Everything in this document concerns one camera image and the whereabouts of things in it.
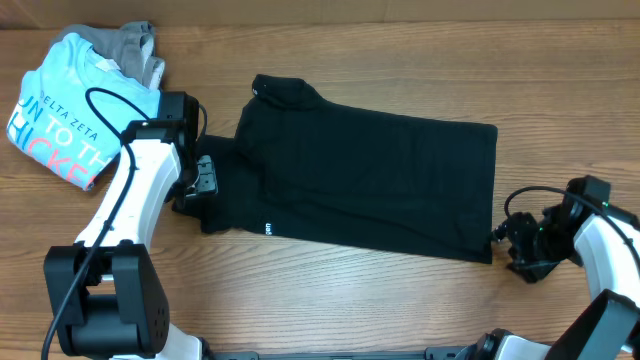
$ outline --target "pink lettering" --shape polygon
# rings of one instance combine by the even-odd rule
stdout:
[[[53,155],[49,158],[49,162],[47,163],[47,167],[53,171],[53,166],[56,167],[55,171],[58,175],[60,175],[60,164],[71,161],[71,158],[62,158],[60,160],[56,160],[56,156],[58,156],[59,150],[56,149],[53,152]]]

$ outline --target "dark blue lettering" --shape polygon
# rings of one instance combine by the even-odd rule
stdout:
[[[32,112],[33,110],[35,110],[35,111],[36,111],[36,114],[35,114],[35,115],[34,115],[34,117],[33,117],[33,122],[35,123],[36,121],[38,121],[38,118],[40,117],[40,114],[42,114],[42,110],[44,110],[44,109],[40,109],[40,110],[38,110],[38,102],[37,102],[37,101],[35,101],[35,102],[33,103],[33,105],[31,106],[31,109],[29,109],[29,112],[28,112],[27,114],[31,114],[31,112]]]
[[[10,132],[9,132],[9,127],[13,127],[13,128],[15,129],[15,131],[16,131],[17,136],[16,136],[16,138],[14,139],[14,140],[15,140],[16,145],[20,143],[20,136],[22,136],[22,132],[23,132],[23,131],[24,131],[24,129],[27,127],[27,125],[29,125],[29,123],[25,121],[25,122],[24,122],[24,125],[22,125],[22,127],[18,127],[18,126],[16,126],[16,124],[15,124],[14,122],[15,122],[16,118],[18,117],[18,115],[19,115],[19,112],[17,112],[17,111],[16,111],[16,112],[13,114],[13,117],[11,118],[11,120],[9,120],[9,125],[7,125],[7,135],[9,135],[9,134],[10,134]]]
[[[33,128],[29,129],[27,136],[25,136],[24,141],[22,142],[22,151],[24,151],[24,146],[27,145],[27,140],[31,137],[31,133],[33,132]]]

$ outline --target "clothing pile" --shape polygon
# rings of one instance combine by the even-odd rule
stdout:
[[[85,100],[91,87],[158,112],[164,61],[147,22],[118,30],[72,25],[22,80],[7,135],[20,150],[89,190],[120,142]],[[205,233],[254,233],[491,262],[495,126],[334,104],[302,79],[258,75],[235,137],[205,136],[218,195],[175,211]],[[95,93],[118,131],[140,115]]]
[[[164,60],[154,56],[155,29],[133,22],[117,30],[71,25],[51,41],[42,65],[22,79],[7,136],[66,181],[89,190],[119,154],[120,141],[94,115],[85,92],[100,87],[118,93],[155,117]],[[96,108],[122,131],[140,115],[104,93]]]

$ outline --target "black cable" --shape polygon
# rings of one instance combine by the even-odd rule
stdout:
[[[576,195],[574,193],[570,193],[568,191],[549,187],[549,186],[528,186],[528,187],[514,191],[511,195],[509,195],[509,197],[507,197],[507,200],[505,200],[504,213],[505,215],[507,215],[507,218],[511,217],[511,214],[509,213],[509,203],[511,202],[511,200],[513,200],[513,198],[522,194],[523,192],[527,192],[527,191],[549,191],[549,192],[565,195],[571,198],[572,200],[577,201],[580,204],[586,206],[595,214],[602,217],[604,221],[606,221],[607,224],[609,224],[609,226],[611,226],[611,228],[613,228],[613,230],[615,230],[615,232],[618,233],[618,235],[620,235],[625,245],[629,247],[629,251],[631,252],[633,261],[635,261],[636,263],[636,269],[638,270],[638,275],[640,276],[640,256],[638,255],[638,251],[636,250],[636,248],[633,246],[633,239],[629,239],[627,235],[622,231],[622,229],[620,229],[620,227],[618,227],[618,225],[616,225],[616,223],[614,223],[613,220],[611,220],[611,217],[609,217],[607,213],[605,213],[602,209],[590,203],[588,200],[586,200],[582,196]]]
[[[207,109],[204,108],[204,106],[202,106],[202,104],[198,104],[198,107],[200,107],[200,110],[202,110],[202,115],[204,118],[204,125],[202,126],[202,131],[200,131],[200,136],[198,137],[198,141],[197,141],[197,145],[199,147],[200,142],[204,139],[204,136],[207,134]]]
[[[88,89],[87,92],[84,94],[84,97],[87,101],[87,104],[91,108],[91,111],[93,111],[93,113],[98,117],[98,119],[102,121],[102,123],[113,133],[113,135],[115,135],[120,140],[121,143],[122,143],[122,137],[120,132],[118,132],[118,130],[116,130],[107,121],[107,119],[105,119],[104,116],[102,116],[102,114],[98,111],[98,109],[96,109],[95,105],[93,104],[93,101],[91,101],[91,93],[93,92],[102,92],[107,95],[113,96],[117,99],[120,99],[122,102],[124,102],[125,104],[129,105],[132,109],[137,111],[145,120],[150,120],[147,114],[145,114],[135,104],[125,99],[121,95],[116,94],[113,91],[109,91],[109,90],[97,88],[97,87]],[[122,188],[122,192],[120,192],[120,196],[118,196],[118,199],[113,205],[113,209],[111,209],[111,213],[109,213],[109,217],[107,218],[107,220],[105,220],[102,230],[100,230],[100,233],[96,238],[96,241],[91,246],[91,249],[87,253],[87,256],[84,258],[84,261],[82,262],[82,265],[80,265],[80,268],[76,273],[76,276],[73,278],[73,282],[71,282],[71,286],[69,286],[69,290],[67,291],[67,294],[62,300],[62,303],[60,303],[60,306],[58,307],[58,311],[56,312],[55,316],[53,317],[53,320],[51,321],[51,324],[49,325],[47,336],[45,337],[44,343],[42,344],[42,353],[41,353],[42,360],[47,360],[49,358],[49,348],[51,347],[53,336],[55,335],[56,328],[60,323],[60,319],[62,318],[62,314],[64,313],[64,310],[69,305],[71,295],[78,287],[78,284],[84,282],[85,277],[87,276],[87,272],[89,270],[89,263],[98,252],[98,249],[100,248],[100,244],[102,243],[102,240],[104,240],[105,236],[107,235],[107,232],[109,231],[109,229],[111,229],[111,225],[113,224],[113,221],[115,220],[115,217],[118,214],[118,210],[120,209],[120,206],[124,202],[124,198],[127,196],[127,193],[129,192],[129,188],[131,187],[131,183],[133,182],[133,174],[137,170],[136,158],[135,156],[133,156],[133,151],[131,150],[131,146],[129,146],[129,144],[122,144],[122,145],[127,151],[127,154],[129,154],[130,166],[129,166],[129,174],[127,175],[127,180],[124,184],[124,187]]]

